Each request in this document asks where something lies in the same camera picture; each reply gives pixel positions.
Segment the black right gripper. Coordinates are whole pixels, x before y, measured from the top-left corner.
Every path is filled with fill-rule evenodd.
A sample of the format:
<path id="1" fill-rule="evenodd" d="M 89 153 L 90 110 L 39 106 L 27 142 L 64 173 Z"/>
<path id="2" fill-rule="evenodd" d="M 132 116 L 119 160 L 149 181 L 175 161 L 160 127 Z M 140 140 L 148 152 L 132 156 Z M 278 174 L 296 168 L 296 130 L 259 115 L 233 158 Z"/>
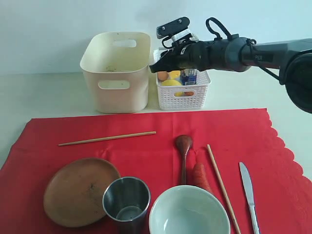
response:
<path id="1" fill-rule="evenodd" d="M 160 60 L 150 65 L 152 73 L 197 69 L 205 71 L 211 68 L 211 44 L 205 41 L 187 44 L 168 50 Z"/>

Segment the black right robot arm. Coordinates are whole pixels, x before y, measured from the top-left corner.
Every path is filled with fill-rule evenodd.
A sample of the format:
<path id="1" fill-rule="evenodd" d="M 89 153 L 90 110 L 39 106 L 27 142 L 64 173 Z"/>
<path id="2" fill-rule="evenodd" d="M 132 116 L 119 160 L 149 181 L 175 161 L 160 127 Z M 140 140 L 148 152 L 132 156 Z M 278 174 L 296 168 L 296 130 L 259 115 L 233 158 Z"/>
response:
<path id="1" fill-rule="evenodd" d="M 210 69 L 245 72 L 258 67 L 286 87 L 291 101 L 312 111 L 312 40 L 297 39 L 258 44 L 234 35 L 232 39 L 188 41 L 161 53 L 151 72 Z"/>

